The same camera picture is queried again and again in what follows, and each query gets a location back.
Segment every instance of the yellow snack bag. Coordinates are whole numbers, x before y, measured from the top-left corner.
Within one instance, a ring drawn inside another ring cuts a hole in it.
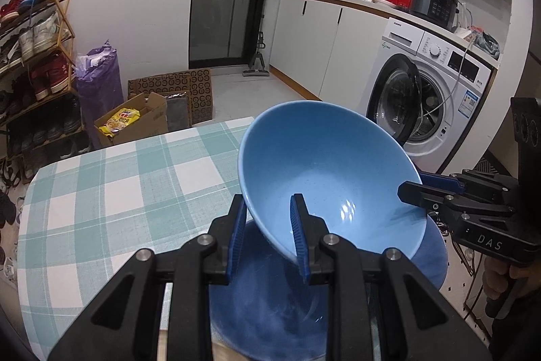
[[[122,108],[107,120],[105,126],[101,126],[99,129],[107,137],[113,138],[123,128],[129,126],[134,121],[137,121],[140,117],[141,113],[137,109]]]

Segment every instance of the human hand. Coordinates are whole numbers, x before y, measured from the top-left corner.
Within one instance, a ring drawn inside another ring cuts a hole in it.
[[[485,259],[483,273],[483,291],[487,297],[497,300],[508,288],[507,274],[512,279],[527,278],[526,285],[518,294],[519,297],[541,288],[541,260],[536,260],[527,268],[517,268],[493,257]]]

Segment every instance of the purple plastic bag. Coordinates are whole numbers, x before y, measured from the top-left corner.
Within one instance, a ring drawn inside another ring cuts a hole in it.
[[[100,149],[94,121],[124,102],[118,56],[109,40],[101,48],[95,48],[77,58],[75,75],[88,135],[94,148]]]

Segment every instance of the pressure cooker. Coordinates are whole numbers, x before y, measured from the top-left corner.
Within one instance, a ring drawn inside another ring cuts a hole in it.
[[[451,30],[458,0],[412,0],[409,13]]]

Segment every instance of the green and white plaid tablecloth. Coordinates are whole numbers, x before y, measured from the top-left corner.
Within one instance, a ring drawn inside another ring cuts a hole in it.
[[[179,248],[227,214],[240,193],[237,156],[252,121],[121,144],[38,172],[21,216],[18,288],[40,359],[134,251]],[[169,299],[166,290],[163,329]]]

